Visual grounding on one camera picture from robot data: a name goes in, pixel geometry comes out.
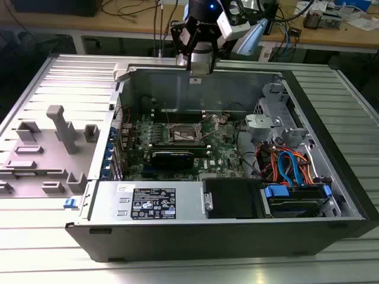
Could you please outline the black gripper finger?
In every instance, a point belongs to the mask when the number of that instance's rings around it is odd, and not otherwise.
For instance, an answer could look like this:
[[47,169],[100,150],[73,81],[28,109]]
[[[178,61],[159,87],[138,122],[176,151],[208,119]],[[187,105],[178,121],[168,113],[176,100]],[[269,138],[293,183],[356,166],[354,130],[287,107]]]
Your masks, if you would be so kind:
[[[186,31],[188,34],[187,43],[184,43],[180,36]],[[191,70],[192,52],[195,49],[195,25],[193,20],[172,21],[171,36],[174,42],[177,55],[182,54],[186,57],[186,69]]]
[[219,52],[219,47],[217,40],[219,38],[219,34],[215,29],[210,29],[207,32],[207,35],[204,36],[204,41],[208,43],[210,46],[210,63],[209,63],[209,73],[213,73],[215,64],[216,64],[216,59],[217,59],[217,54]]

